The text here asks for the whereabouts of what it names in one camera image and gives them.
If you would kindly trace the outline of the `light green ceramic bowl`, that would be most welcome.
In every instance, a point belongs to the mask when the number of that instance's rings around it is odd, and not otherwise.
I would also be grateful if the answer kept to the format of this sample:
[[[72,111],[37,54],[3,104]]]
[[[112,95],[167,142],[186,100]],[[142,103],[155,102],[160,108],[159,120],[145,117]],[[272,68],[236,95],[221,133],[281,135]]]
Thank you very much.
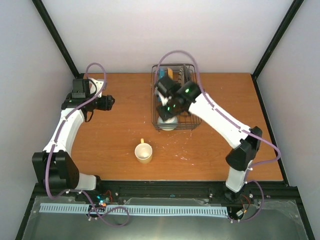
[[[178,127],[178,118],[176,116],[163,120],[160,116],[157,119],[157,125],[160,130],[173,131]]]

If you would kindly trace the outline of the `dark wire dish rack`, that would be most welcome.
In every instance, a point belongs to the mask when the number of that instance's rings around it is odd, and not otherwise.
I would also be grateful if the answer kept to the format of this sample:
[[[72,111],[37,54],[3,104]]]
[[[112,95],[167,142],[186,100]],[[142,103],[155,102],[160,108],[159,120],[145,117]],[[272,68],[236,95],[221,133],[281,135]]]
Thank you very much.
[[[156,64],[151,70],[151,118],[156,130],[193,130],[202,120],[189,111],[201,94],[195,66]]]

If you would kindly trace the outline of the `black bottom plate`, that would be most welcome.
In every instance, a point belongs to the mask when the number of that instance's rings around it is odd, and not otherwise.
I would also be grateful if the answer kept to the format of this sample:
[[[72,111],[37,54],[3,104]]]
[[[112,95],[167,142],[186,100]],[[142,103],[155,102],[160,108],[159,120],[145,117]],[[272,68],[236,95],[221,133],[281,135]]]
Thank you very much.
[[[192,75],[188,67],[184,64],[183,67],[183,83],[186,84],[187,82],[192,80]]]

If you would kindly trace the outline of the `orange polka dot plate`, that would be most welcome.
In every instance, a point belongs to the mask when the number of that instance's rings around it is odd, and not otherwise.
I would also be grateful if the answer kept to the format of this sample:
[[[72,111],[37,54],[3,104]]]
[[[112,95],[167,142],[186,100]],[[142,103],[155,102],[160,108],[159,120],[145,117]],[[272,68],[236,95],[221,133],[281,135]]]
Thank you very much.
[[[171,78],[171,79],[173,79],[174,78],[174,75],[173,75],[173,70],[171,69],[171,68],[167,68],[167,74],[168,74],[168,76]]]

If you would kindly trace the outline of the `teal polka dot plate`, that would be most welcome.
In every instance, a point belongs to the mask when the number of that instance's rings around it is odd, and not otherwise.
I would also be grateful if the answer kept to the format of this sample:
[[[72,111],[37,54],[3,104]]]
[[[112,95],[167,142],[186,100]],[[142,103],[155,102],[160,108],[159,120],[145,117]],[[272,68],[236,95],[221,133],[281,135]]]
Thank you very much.
[[[158,72],[157,72],[157,75],[158,75],[158,79],[161,79],[165,76],[166,72],[165,72],[165,69],[160,67]]]

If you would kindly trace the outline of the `cream yellow mug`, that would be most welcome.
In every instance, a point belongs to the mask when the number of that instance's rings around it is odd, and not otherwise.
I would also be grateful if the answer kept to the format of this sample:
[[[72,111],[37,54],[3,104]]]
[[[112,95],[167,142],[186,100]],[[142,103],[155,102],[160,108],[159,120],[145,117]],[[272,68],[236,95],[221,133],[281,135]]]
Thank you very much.
[[[153,148],[141,138],[140,143],[134,149],[134,155],[140,163],[148,164],[153,157]]]

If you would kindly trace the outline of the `white blue striped plate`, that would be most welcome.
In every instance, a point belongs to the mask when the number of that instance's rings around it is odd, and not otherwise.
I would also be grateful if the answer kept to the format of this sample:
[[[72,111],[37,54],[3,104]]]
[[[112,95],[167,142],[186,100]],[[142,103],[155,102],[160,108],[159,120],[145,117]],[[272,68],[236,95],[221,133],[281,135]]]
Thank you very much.
[[[185,71],[183,66],[181,66],[179,69],[177,80],[181,86],[185,84]]]

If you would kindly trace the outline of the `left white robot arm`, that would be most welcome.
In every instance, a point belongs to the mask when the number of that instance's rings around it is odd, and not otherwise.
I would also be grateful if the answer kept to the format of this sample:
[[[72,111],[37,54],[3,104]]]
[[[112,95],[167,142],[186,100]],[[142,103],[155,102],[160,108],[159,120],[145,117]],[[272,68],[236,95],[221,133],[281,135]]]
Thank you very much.
[[[88,113],[95,110],[110,111],[115,99],[103,95],[106,88],[103,79],[74,79],[72,91],[61,105],[58,125],[49,143],[41,152],[32,156],[32,164],[38,183],[45,190],[86,190],[92,201],[103,198],[104,188],[99,185],[100,177],[81,173],[72,160],[72,147],[82,123],[92,118]]]

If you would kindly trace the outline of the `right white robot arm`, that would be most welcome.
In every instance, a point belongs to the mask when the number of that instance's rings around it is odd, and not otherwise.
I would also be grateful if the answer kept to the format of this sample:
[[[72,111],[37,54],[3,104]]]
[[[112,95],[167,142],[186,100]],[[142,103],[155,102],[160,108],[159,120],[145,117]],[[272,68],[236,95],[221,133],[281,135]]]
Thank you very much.
[[[156,110],[163,121],[188,112],[205,121],[230,145],[231,151],[225,158],[229,165],[225,195],[231,201],[236,199],[260,148],[262,130],[235,119],[194,81],[181,85],[166,75],[155,82],[154,88],[161,101]]]

